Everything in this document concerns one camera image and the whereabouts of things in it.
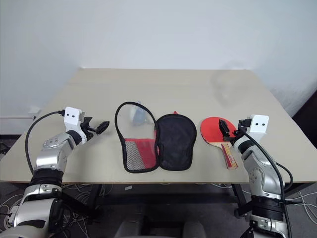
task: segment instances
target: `wall outlet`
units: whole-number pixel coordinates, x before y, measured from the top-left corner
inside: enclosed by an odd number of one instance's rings
[[[38,107],[31,107],[29,112],[28,112],[28,115],[33,118],[33,120],[35,120],[35,118],[38,117],[38,115],[41,113],[41,109],[38,108]]]

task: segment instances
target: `red rubber paddle face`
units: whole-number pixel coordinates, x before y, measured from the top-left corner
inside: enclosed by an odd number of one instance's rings
[[[223,136],[219,129],[219,119],[227,123],[230,136],[234,136],[233,132],[236,130],[236,127],[230,121],[218,117],[206,118],[200,126],[200,133],[207,143],[223,142]]]

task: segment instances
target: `beige tabletop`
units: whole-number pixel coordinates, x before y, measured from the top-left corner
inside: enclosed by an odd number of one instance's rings
[[[114,113],[125,101],[141,101],[156,119],[178,111],[194,122],[197,139],[190,169],[174,172],[157,168],[142,174],[131,174],[124,169]],[[267,135],[261,140],[261,145],[292,172],[294,181],[317,181],[316,148],[248,70],[81,69],[42,114],[66,106],[85,111],[85,116],[93,117],[93,125],[109,120],[110,126],[106,132],[73,151],[68,158],[64,182],[248,182],[240,155],[231,148],[239,168],[228,170],[222,151],[202,139],[200,123],[214,116],[237,125],[239,119],[251,114],[269,115]],[[33,165],[42,143],[63,131],[63,118],[58,115],[44,119],[34,127],[29,141]],[[22,135],[0,161],[0,180],[30,181],[24,139],[25,135]],[[280,170],[285,181],[289,181],[287,173]]]

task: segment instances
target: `gray floor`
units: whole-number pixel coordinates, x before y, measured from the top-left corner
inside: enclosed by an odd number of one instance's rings
[[[9,197],[22,194],[23,190],[18,184],[0,183],[0,204]],[[173,193],[221,193],[223,196],[233,194],[231,189],[221,189],[210,184],[178,184],[178,185],[151,185],[139,184],[132,185],[132,189],[125,190],[129,184],[114,185],[110,195],[114,194],[145,194],[145,193],[164,193],[172,190]],[[244,190],[249,191],[248,186],[243,186]],[[317,191],[317,184],[302,190],[302,194]],[[305,197],[307,203],[317,204],[317,194]],[[236,219],[233,216],[235,204],[165,204],[165,205],[114,205],[103,206],[100,209],[103,215],[93,224],[88,225],[88,233],[91,238],[112,238],[124,218],[130,214],[142,211],[152,221],[178,221],[188,220],[200,221],[206,230],[209,238],[239,238],[247,229],[248,222],[244,218]],[[315,238],[317,237],[317,225],[309,220],[303,206],[288,206],[292,233],[294,238]],[[3,229],[3,216],[0,217],[0,229]],[[71,228],[72,237],[85,238],[86,236],[74,224]],[[179,236],[179,229],[154,229],[156,235]]]

